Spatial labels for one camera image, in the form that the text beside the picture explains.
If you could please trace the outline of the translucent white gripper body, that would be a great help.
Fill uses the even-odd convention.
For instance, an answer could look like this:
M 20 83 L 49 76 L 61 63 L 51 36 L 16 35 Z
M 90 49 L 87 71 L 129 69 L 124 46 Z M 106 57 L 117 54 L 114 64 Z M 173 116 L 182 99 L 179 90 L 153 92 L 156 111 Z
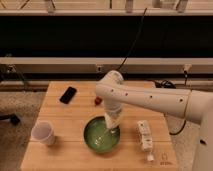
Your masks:
M 107 128 L 114 129 L 120 124 L 123 118 L 122 108 L 118 108 L 115 110 L 106 110 L 104 117 L 105 117 Z

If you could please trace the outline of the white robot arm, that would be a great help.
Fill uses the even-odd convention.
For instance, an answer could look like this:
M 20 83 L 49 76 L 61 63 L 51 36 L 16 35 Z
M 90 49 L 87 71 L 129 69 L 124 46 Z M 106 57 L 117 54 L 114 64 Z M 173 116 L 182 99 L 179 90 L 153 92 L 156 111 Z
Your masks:
M 120 124 L 122 103 L 185 118 L 200 125 L 192 171 L 213 171 L 213 93 L 187 89 L 140 88 L 123 84 L 115 70 L 97 82 L 95 93 L 104 101 L 109 129 Z

